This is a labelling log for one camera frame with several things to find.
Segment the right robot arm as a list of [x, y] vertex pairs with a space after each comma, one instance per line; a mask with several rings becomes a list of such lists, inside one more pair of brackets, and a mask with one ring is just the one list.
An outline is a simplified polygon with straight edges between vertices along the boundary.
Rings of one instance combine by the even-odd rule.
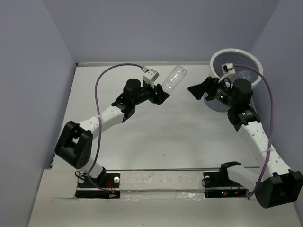
[[261, 120], [250, 105], [252, 84], [246, 79], [236, 79], [230, 87], [219, 78], [207, 77], [204, 82], [188, 87], [197, 99], [207, 94], [206, 100], [218, 100], [228, 107], [228, 120], [240, 135], [261, 168], [256, 174], [240, 162], [221, 164], [219, 171], [205, 178], [205, 187], [220, 187], [237, 183], [253, 192], [263, 208], [271, 208], [297, 201], [303, 186], [303, 175], [286, 164], [263, 130]]

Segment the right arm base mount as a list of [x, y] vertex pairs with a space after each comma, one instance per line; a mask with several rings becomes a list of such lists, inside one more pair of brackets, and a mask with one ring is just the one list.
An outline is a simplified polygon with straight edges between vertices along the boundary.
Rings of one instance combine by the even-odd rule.
[[219, 172], [204, 172], [201, 181], [205, 198], [245, 198], [246, 189], [233, 181], [224, 181]]

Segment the clear bottle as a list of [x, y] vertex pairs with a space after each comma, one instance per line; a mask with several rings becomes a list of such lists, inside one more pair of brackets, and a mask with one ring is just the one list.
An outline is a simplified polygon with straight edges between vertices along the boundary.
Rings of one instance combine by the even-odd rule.
[[238, 78], [251, 81], [251, 74], [249, 71], [243, 70], [243, 71], [238, 72]]
[[171, 95], [186, 75], [187, 70], [177, 65], [161, 84], [163, 91]]

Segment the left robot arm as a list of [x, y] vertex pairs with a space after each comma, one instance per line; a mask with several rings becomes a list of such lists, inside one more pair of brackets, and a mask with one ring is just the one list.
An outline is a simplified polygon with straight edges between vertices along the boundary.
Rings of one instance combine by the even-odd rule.
[[86, 174], [96, 188], [106, 180], [106, 169], [92, 158], [92, 143], [101, 139], [102, 133], [128, 120], [135, 107], [145, 101], [161, 105], [169, 98], [162, 85], [151, 86], [138, 79], [129, 79], [123, 92], [102, 113], [82, 122], [69, 121], [65, 124], [55, 147], [55, 154], [77, 170]]

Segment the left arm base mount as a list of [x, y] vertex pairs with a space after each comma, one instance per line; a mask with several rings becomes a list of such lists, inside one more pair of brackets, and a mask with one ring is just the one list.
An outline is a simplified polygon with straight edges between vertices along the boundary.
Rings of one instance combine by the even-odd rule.
[[97, 183], [81, 171], [76, 171], [75, 176], [78, 178], [75, 197], [78, 199], [119, 199], [120, 198], [120, 181], [121, 172], [107, 171], [105, 179]]

